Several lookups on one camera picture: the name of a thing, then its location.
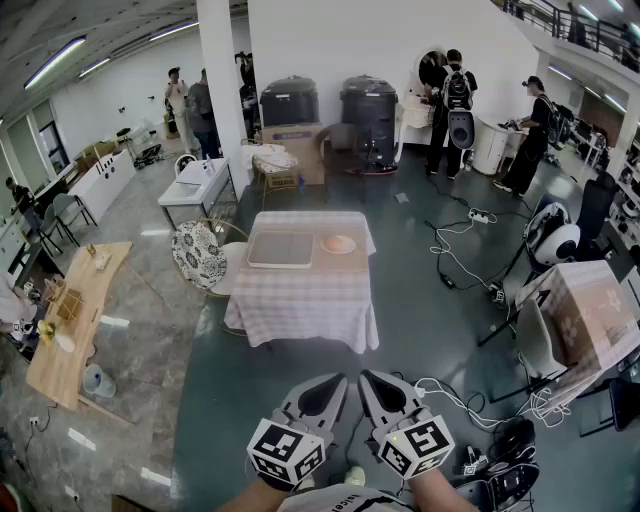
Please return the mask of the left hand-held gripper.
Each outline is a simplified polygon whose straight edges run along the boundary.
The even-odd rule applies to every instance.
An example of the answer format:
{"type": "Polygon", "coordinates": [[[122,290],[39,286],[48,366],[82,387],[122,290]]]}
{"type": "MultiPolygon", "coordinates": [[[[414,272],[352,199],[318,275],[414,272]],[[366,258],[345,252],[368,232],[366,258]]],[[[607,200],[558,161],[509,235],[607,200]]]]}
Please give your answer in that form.
{"type": "Polygon", "coordinates": [[[247,455],[267,485],[294,491],[327,460],[347,391],[345,374],[321,375],[292,388],[271,418],[260,420],[247,455]]]}

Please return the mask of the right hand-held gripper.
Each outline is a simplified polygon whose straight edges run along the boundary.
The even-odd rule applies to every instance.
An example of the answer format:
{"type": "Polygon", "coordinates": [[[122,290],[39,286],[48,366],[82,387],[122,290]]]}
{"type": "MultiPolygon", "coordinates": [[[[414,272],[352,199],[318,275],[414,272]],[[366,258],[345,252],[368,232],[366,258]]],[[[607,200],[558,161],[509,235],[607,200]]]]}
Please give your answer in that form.
{"type": "Polygon", "coordinates": [[[358,391],[372,431],[367,446],[403,480],[438,468],[455,441],[442,415],[424,406],[414,387],[389,373],[363,370],[358,391]]]}

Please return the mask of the white round plate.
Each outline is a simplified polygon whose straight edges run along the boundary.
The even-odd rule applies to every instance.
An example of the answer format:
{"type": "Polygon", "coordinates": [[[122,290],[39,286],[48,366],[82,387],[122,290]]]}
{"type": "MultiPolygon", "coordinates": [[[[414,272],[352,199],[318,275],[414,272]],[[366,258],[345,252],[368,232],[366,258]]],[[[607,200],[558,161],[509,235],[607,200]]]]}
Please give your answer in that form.
{"type": "Polygon", "coordinates": [[[346,245],[347,245],[346,251],[344,251],[343,253],[336,254],[336,253],[328,252],[322,247],[326,252],[331,253],[331,254],[336,254],[336,255],[345,255],[345,254],[349,254],[349,253],[353,252],[356,249],[357,244],[353,239],[351,239],[350,237],[344,236],[344,235],[337,235],[337,236],[341,236],[343,238],[343,240],[346,242],[346,245]]]}

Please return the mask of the person's right forearm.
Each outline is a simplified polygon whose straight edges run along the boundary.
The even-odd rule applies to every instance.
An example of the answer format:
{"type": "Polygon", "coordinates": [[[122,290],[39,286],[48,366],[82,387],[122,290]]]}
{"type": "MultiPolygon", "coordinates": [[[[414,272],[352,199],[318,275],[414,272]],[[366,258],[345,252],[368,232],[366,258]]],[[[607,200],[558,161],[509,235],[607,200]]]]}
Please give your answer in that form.
{"type": "Polygon", "coordinates": [[[457,493],[439,469],[425,471],[407,483],[420,512],[480,512],[457,493]]]}

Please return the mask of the person's left forearm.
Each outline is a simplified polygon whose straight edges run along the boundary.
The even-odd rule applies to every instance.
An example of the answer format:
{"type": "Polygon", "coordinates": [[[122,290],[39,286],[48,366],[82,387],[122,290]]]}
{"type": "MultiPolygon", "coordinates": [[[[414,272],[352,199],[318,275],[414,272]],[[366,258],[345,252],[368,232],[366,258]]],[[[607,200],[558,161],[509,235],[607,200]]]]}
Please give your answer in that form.
{"type": "Polygon", "coordinates": [[[216,512],[277,512],[293,489],[289,483],[260,473],[247,489],[216,512]]]}

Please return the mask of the table with checkered cloth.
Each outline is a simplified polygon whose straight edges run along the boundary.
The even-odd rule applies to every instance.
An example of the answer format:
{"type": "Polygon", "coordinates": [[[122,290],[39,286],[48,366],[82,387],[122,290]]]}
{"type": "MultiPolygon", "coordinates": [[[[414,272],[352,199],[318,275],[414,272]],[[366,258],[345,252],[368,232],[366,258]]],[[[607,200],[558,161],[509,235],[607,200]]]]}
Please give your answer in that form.
{"type": "Polygon", "coordinates": [[[357,354],[375,350],[379,336],[369,276],[376,252],[364,214],[356,211],[262,211],[250,238],[262,231],[346,235],[364,242],[368,269],[316,273],[262,270],[241,264],[224,322],[258,347],[274,340],[323,338],[345,343],[357,354]]]}

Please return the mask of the person's white printed shirt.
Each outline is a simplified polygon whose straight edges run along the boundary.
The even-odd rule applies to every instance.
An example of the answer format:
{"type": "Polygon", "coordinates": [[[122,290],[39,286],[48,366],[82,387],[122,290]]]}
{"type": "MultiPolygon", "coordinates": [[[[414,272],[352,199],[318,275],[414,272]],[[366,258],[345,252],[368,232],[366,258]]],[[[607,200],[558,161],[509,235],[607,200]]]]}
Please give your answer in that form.
{"type": "Polygon", "coordinates": [[[308,490],[284,500],[277,512],[416,512],[387,493],[362,486],[336,484],[308,490]]]}

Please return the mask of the black bag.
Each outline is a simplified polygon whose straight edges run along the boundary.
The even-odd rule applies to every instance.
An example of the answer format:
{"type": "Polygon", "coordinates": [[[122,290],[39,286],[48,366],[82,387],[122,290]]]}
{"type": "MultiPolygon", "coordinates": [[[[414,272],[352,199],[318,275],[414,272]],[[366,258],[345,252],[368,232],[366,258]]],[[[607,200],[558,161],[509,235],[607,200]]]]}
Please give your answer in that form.
{"type": "Polygon", "coordinates": [[[533,462],[536,454],[535,439],[535,426],[531,420],[513,420],[497,434],[490,448],[490,457],[495,463],[533,462]]]}

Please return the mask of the beige table mat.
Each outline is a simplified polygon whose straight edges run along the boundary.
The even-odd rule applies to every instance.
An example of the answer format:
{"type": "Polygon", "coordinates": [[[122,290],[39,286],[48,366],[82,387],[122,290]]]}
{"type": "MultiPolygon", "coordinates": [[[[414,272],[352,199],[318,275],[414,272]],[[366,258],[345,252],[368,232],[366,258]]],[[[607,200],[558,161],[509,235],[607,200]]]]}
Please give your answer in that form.
{"type": "MultiPolygon", "coordinates": [[[[309,269],[298,269],[292,271],[313,271],[316,273],[330,273],[330,272],[349,272],[349,271],[364,271],[368,269],[368,254],[366,250],[366,244],[364,242],[358,243],[353,237],[357,247],[356,249],[345,255],[336,255],[326,252],[321,246],[321,240],[324,237],[336,234],[325,233],[312,233],[314,235],[314,249],[312,266],[309,269]]],[[[291,269],[262,269],[262,270],[291,270],[291,269]]]]}

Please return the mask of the white rectangular tray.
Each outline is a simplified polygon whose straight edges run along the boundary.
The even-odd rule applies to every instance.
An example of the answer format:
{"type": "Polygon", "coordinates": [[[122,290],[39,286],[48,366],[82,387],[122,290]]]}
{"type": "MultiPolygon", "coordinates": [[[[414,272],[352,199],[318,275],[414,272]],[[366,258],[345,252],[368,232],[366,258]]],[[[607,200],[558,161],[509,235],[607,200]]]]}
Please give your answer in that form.
{"type": "Polygon", "coordinates": [[[247,263],[260,269],[309,269],[313,249],[312,233],[262,231],[250,243],[247,263]]]}

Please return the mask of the grey shell chair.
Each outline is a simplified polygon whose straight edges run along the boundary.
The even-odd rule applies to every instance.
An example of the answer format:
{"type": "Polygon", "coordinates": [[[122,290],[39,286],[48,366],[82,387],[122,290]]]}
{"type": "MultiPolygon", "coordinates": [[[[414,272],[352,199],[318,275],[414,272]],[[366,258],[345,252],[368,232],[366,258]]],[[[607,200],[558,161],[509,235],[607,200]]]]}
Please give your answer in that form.
{"type": "Polygon", "coordinates": [[[569,354],[551,315],[542,311],[535,299],[524,301],[516,320],[515,341],[521,364],[526,370],[528,384],[497,398],[492,404],[521,393],[532,396],[543,387],[577,372],[579,359],[569,354]]]}

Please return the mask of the cloth-draped cardboard box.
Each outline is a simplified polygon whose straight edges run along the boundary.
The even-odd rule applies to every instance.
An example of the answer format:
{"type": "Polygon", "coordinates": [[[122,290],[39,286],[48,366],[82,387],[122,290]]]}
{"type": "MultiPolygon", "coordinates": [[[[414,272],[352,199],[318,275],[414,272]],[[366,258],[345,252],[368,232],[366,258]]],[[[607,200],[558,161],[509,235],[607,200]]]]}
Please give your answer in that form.
{"type": "Polygon", "coordinates": [[[551,315],[569,354],[579,359],[576,373],[549,385],[550,394],[539,406],[542,413],[569,405],[640,348],[636,317],[604,260],[554,266],[519,291],[516,308],[527,299],[551,315]]]}

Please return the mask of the black print cardboard box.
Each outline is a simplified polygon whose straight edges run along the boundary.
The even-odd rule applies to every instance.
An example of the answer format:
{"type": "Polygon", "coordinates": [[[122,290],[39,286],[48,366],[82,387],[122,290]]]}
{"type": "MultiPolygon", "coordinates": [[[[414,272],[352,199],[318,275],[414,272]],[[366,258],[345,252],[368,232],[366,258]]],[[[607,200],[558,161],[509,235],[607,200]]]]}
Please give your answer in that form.
{"type": "Polygon", "coordinates": [[[267,173],[264,175],[264,192],[297,189],[299,187],[299,175],[297,173],[267,173]]]}

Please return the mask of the clear plastic water jug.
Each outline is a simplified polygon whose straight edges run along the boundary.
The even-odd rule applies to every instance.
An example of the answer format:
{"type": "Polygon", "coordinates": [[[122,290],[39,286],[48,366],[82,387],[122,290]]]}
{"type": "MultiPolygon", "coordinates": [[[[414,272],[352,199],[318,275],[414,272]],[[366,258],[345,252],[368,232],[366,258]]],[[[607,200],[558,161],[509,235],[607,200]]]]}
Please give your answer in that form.
{"type": "Polygon", "coordinates": [[[115,381],[97,364],[90,364],[85,368],[82,386],[92,395],[112,398],[116,394],[115,381]]]}

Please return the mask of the white black pod device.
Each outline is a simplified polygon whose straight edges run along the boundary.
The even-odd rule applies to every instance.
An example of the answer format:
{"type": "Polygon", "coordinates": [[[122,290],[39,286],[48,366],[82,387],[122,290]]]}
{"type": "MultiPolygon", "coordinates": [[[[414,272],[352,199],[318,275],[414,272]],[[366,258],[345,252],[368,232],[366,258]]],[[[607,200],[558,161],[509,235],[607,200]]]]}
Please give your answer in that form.
{"type": "Polygon", "coordinates": [[[540,198],[523,233],[529,259],[546,268],[568,261],[580,237],[580,228],[572,221],[566,205],[550,195],[540,198]]]}

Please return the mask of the white sink cabinet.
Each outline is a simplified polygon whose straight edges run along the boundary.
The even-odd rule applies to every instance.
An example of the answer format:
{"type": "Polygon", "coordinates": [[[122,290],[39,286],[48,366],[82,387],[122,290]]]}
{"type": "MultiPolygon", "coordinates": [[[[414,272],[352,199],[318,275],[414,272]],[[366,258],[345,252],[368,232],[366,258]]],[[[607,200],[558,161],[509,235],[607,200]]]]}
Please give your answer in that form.
{"type": "Polygon", "coordinates": [[[203,217],[229,213],[237,204],[230,167],[226,158],[189,162],[158,199],[171,230],[176,224],[171,209],[197,207],[203,217]]]}

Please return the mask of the white crumpled cloth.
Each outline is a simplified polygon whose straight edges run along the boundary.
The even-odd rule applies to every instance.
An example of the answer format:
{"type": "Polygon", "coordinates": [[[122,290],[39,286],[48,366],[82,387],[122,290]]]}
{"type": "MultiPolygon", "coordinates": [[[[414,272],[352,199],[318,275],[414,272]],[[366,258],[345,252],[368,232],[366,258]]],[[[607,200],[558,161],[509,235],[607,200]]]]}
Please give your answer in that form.
{"type": "Polygon", "coordinates": [[[298,159],[278,144],[247,146],[252,165],[265,174],[289,172],[297,168],[298,159]]]}

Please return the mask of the light wooden side table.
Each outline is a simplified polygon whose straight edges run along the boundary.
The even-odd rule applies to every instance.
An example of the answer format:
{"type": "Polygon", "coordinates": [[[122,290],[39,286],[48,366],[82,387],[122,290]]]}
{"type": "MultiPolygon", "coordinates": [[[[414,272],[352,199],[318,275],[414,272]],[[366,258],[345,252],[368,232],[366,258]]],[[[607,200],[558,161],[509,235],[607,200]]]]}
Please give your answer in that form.
{"type": "Polygon", "coordinates": [[[55,341],[50,345],[39,343],[27,370],[26,382],[70,411],[82,402],[82,378],[108,292],[132,246],[131,242],[98,244],[94,254],[90,254],[86,246],[78,248],[57,293],[58,297],[64,289],[81,292],[84,304],[77,319],[66,322],[57,316],[57,297],[48,307],[45,321],[55,324],[55,341]]]}

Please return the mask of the brown chair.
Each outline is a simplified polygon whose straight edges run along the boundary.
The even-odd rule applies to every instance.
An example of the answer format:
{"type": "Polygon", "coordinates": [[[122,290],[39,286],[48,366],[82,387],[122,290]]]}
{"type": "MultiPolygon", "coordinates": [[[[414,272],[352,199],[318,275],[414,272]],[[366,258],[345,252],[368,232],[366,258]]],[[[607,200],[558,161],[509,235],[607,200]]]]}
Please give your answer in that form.
{"type": "Polygon", "coordinates": [[[346,173],[360,179],[360,199],[365,203],[366,175],[373,163],[372,130],[355,124],[331,124],[316,135],[316,146],[324,167],[325,201],[332,176],[346,173]]]}

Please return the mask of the white round cabinet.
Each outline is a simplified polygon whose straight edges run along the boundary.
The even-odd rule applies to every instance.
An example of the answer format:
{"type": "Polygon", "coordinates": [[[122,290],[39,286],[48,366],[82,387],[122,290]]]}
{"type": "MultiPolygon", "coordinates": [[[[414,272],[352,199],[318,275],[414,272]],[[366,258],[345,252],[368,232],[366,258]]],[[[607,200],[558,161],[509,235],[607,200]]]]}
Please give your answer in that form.
{"type": "Polygon", "coordinates": [[[505,126],[491,118],[475,117],[475,144],[472,166],[489,177],[496,177],[506,160],[513,161],[528,130],[519,130],[512,123],[505,126]]]}

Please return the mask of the grey white pod device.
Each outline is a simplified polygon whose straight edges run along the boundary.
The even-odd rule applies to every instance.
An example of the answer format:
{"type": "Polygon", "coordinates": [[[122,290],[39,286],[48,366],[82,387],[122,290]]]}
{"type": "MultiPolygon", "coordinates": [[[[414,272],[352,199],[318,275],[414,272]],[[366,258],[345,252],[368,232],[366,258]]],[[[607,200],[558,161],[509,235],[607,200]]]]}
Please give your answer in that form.
{"type": "Polygon", "coordinates": [[[447,115],[449,139],[461,150],[468,150],[475,142],[475,121],[471,111],[464,109],[450,110],[447,115]]]}

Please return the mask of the white vanity with mirror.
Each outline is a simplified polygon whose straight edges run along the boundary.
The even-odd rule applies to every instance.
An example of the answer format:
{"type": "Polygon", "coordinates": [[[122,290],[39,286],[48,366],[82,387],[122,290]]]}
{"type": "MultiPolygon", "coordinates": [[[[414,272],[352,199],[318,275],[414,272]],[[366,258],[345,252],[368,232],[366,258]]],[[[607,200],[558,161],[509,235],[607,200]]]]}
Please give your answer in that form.
{"type": "Polygon", "coordinates": [[[441,46],[431,46],[418,53],[409,71],[404,93],[396,105],[396,163],[401,160],[405,144],[428,146],[431,142],[435,105],[428,96],[432,86],[422,81],[421,74],[432,78],[435,70],[444,64],[446,51],[441,46]]]}

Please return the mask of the tall black machine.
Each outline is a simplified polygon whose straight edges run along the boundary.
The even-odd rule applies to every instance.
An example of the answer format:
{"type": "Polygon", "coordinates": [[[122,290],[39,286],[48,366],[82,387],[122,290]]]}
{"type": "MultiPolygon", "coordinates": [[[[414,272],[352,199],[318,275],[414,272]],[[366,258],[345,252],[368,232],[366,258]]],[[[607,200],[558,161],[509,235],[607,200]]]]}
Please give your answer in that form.
{"type": "Polygon", "coordinates": [[[347,78],[340,93],[342,122],[359,127],[372,143],[381,172],[395,168],[395,116],[398,96],[386,80],[368,75],[347,78]]]}

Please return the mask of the black office chair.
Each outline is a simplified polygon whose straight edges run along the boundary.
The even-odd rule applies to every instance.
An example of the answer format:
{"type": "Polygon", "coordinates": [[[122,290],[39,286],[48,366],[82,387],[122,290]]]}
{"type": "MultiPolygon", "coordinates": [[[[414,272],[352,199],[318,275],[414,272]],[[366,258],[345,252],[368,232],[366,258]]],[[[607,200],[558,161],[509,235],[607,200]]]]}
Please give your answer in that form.
{"type": "Polygon", "coordinates": [[[602,252],[595,240],[601,233],[611,204],[616,194],[616,181],[608,173],[600,174],[596,179],[586,181],[577,226],[580,228],[580,241],[577,248],[578,261],[602,259],[602,252]]]}

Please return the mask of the wide black machine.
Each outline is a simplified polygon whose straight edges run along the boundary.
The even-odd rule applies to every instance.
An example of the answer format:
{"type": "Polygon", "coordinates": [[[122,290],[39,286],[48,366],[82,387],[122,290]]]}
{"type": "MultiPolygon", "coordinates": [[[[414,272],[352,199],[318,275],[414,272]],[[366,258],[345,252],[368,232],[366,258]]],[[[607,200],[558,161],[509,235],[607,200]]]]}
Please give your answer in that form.
{"type": "Polygon", "coordinates": [[[276,80],[261,93],[264,127],[314,124],[319,122],[316,83],[293,75],[276,80]]]}

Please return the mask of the black folded cart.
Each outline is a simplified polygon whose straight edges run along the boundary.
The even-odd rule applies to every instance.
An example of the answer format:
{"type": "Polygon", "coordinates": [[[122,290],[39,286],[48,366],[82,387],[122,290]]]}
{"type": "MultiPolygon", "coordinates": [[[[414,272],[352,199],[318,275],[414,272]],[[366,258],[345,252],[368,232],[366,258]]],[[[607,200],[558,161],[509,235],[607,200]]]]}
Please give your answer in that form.
{"type": "Polygon", "coordinates": [[[162,150],[161,144],[155,144],[144,149],[134,160],[134,167],[137,170],[141,170],[146,166],[152,165],[161,159],[160,152],[162,150]]]}

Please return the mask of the white counter with holes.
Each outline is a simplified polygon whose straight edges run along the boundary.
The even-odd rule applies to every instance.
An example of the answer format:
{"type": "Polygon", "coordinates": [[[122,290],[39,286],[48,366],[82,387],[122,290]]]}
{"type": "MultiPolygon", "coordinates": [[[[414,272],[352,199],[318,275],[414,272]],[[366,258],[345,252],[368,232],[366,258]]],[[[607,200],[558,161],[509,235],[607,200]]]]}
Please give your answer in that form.
{"type": "Polygon", "coordinates": [[[102,157],[69,193],[79,197],[93,219],[99,222],[135,174],[131,155],[124,149],[102,157]]]}

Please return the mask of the black white backpack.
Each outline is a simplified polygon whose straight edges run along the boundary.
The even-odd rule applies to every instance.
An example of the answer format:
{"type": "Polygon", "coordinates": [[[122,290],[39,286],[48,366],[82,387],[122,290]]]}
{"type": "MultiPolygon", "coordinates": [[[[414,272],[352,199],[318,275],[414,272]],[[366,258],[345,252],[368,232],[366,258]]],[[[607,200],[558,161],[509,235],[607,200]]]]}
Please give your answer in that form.
{"type": "Polygon", "coordinates": [[[443,82],[443,104],[449,111],[470,111],[473,106],[473,91],[463,68],[454,70],[444,67],[447,76],[443,82]]]}

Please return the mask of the grey metal chair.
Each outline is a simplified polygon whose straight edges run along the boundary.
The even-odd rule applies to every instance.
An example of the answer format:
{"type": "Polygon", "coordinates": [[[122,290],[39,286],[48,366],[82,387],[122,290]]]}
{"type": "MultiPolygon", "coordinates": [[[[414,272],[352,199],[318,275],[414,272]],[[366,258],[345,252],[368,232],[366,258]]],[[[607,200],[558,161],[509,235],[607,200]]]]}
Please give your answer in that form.
{"type": "Polygon", "coordinates": [[[42,224],[38,229],[40,242],[48,254],[51,254],[50,246],[59,254],[63,253],[62,249],[51,239],[54,231],[58,231],[62,238],[67,237],[76,247],[80,246],[71,231],[71,225],[78,217],[82,217],[87,225],[97,225],[93,215],[79,196],[58,194],[53,199],[46,208],[42,224]]]}

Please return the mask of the plain brown cardboard box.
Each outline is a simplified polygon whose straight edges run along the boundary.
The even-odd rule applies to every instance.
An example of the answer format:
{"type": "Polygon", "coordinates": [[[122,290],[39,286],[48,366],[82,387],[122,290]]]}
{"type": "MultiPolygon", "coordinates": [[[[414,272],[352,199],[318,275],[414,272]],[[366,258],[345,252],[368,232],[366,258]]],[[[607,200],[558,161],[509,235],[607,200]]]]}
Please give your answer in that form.
{"type": "Polygon", "coordinates": [[[119,149],[119,145],[114,141],[98,141],[82,149],[75,157],[74,161],[80,168],[89,169],[101,158],[114,153],[119,149]]]}

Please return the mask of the ceiling light tube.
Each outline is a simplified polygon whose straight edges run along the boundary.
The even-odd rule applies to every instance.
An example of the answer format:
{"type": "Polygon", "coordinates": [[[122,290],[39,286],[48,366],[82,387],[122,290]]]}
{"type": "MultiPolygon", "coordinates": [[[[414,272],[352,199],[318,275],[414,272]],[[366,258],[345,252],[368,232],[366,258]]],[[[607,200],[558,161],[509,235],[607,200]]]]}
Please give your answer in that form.
{"type": "Polygon", "coordinates": [[[74,50],[86,42],[86,36],[80,36],[69,41],[64,47],[49,58],[23,85],[24,90],[32,88],[61,63],[74,50]]]}
{"type": "Polygon", "coordinates": [[[89,66],[88,68],[82,70],[79,73],[78,78],[83,78],[83,77],[89,75],[90,73],[100,69],[102,66],[104,66],[104,65],[108,64],[109,62],[111,62],[111,60],[112,60],[111,57],[107,57],[107,58],[104,58],[104,59],[96,62],[95,64],[93,64],[93,65],[89,66]]]}
{"type": "Polygon", "coordinates": [[[176,26],[176,27],[173,27],[171,29],[165,30],[163,32],[154,34],[154,35],[150,36],[148,38],[148,40],[149,40],[149,42],[157,41],[157,40],[172,36],[174,34],[181,33],[183,31],[190,30],[192,28],[196,28],[198,26],[199,26],[199,22],[198,21],[193,21],[193,22],[186,23],[186,24],[183,24],[183,25],[180,25],[180,26],[176,26]]]}

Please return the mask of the black balcony railing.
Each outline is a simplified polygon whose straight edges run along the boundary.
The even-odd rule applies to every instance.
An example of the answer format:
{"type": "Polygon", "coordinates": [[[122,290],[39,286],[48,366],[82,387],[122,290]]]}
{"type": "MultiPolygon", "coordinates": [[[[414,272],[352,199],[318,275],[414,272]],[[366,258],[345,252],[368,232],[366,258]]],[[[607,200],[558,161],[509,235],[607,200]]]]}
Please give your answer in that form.
{"type": "Polygon", "coordinates": [[[573,0],[491,0],[552,37],[594,51],[640,74],[640,23],[607,20],[573,0]]]}

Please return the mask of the floral gold-frame chair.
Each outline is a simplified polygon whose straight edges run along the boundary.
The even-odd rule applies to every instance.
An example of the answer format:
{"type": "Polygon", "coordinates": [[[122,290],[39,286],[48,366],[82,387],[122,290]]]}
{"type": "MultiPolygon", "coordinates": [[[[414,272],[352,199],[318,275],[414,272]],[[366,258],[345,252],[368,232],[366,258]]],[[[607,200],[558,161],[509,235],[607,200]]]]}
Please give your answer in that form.
{"type": "Polygon", "coordinates": [[[249,235],[221,219],[185,221],[174,231],[171,252],[174,264],[187,284],[211,297],[229,298],[249,235]]]}

